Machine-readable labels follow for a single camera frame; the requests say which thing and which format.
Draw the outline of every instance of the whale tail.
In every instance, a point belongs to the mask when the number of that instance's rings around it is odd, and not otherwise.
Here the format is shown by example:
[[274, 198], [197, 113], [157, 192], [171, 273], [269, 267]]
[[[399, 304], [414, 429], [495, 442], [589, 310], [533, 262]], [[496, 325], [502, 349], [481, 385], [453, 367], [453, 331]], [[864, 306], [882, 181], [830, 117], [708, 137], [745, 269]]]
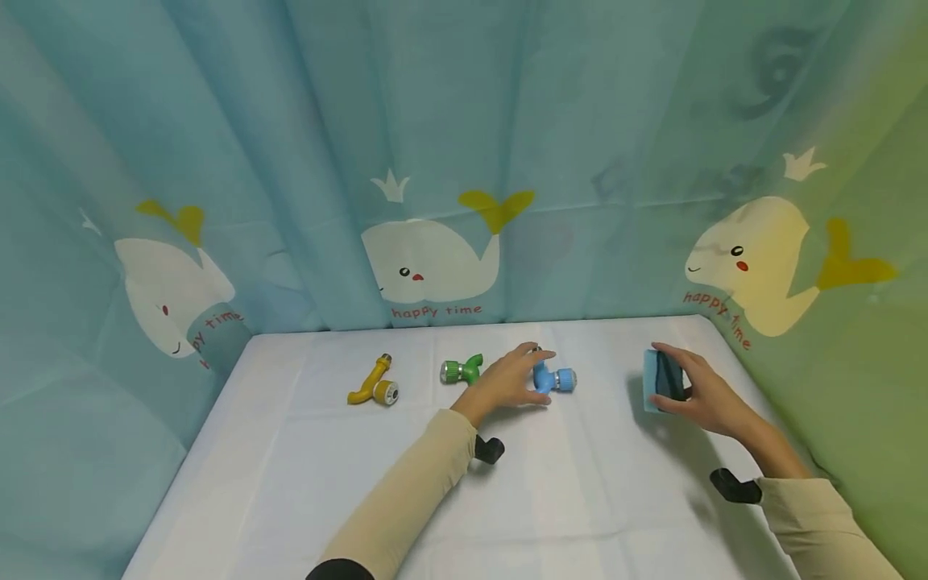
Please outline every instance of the whale tail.
[[875, 284], [897, 276], [896, 269], [884, 260], [851, 258], [851, 232], [845, 220], [831, 219], [827, 228], [828, 256], [818, 273], [816, 286], [819, 290], [851, 284]]
[[513, 193], [502, 203], [497, 203], [493, 196], [485, 191], [473, 190], [462, 193], [458, 203], [479, 213], [490, 233], [495, 236], [503, 231], [503, 227], [515, 216], [532, 205], [534, 199], [533, 191], [520, 191]]
[[160, 217], [168, 224], [174, 226], [174, 229], [183, 234], [184, 238], [187, 238], [187, 241], [193, 244], [194, 247], [200, 247], [200, 228], [203, 226], [204, 216], [203, 210], [197, 206], [188, 205], [182, 207], [180, 211], [177, 212], [176, 218], [165, 210], [157, 200], [142, 201], [135, 206], [135, 210], [139, 213], [147, 213], [148, 215]]

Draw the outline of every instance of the hand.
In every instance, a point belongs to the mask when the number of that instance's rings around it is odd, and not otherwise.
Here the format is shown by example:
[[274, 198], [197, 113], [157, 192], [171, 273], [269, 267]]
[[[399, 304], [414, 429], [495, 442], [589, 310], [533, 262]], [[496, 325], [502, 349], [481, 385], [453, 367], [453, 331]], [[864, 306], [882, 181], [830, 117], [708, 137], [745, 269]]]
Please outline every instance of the hand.
[[479, 428], [483, 419], [501, 406], [550, 405], [551, 397], [525, 388], [525, 378], [535, 364], [554, 356], [551, 351], [532, 350], [534, 342], [524, 342], [490, 365], [481, 377], [451, 406]]
[[653, 347], [676, 360], [693, 383], [692, 398], [689, 401], [652, 395], [651, 401], [657, 408], [685, 417], [707, 431], [727, 435], [742, 443], [745, 438], [767, 425], [728, 386], [725, 379], [712, 370], [704, 358], [662, 342], [655, 342]]

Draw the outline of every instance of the whale print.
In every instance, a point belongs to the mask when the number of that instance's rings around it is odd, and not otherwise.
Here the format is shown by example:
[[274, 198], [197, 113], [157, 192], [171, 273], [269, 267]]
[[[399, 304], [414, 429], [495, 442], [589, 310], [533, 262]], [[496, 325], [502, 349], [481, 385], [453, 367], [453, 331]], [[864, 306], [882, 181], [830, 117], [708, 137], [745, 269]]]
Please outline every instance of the whale print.
[[499, 272], [499, 233], [532, 203], [534, 195], [521, 191], [500, 204], [482, 191], [461, 194], [458, 202], [479, 213], [492, 234], [480, 256], [453, 229], [431, 220], [368, 228], [361, 240], [380, 295], [390, 302], [411, 304], [465, 300], [490, 290]]
[[790, 287], [809, 224], [795, 205], [777, 197], [746, 203], [707, 229], [687, 259], [686, 276], [726, 292], [758, 332], [779, 336], [824, 290], [896, 277], [896, 270], [883, 260], [851, 257], [844, 220], [831, 219], [827, 228], [828, 255], [818, 279], [796, 294], [790, 295]]
[[200, 246], [200, 208], [182, 208], [176, 219], [155, 200], [136, 209], [165, 219], [197, 249], [200, 264], [186, 252], [154, 239], [123, 238], [114, 244], [139, 326], [163, 353], [189, 356], [195, 349], [187, 340], [187, 330], [211, 307], [232, 300], [235, 288]]

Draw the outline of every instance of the black bracket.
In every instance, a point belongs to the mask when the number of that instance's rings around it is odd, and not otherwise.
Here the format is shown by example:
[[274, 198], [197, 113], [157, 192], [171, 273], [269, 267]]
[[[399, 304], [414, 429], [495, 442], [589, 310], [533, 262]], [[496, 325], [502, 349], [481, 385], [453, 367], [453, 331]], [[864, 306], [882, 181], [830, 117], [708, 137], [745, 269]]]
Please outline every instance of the black bracket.
[[759, 504], [764, 495], [757, 482], [740, 482], [734, 473], [725, 468], [710, 473], [709, 481], [722, 497], [732, 503]]
[[506, 446], [503, 445], [502, 441], [499, 441], [496, 437], [489, 441], [484, 441], [483, 437], [477, 435], [477, 442], [474, 446], [473, 455], [483, 463], [493, 465], [499, 461], [499, 458], [503, 457], [504, 453], [506, 453]]

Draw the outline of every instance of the black sleeve cuff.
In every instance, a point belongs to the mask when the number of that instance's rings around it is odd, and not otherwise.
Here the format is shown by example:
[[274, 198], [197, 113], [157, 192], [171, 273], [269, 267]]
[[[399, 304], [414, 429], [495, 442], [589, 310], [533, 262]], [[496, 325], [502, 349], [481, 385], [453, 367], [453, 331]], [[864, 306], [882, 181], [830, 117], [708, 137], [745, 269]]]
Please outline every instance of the black sleeve cuff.
[[370, 572], [353, 560], [326, 560], [313, 568], [306, 580], [374, 580]]

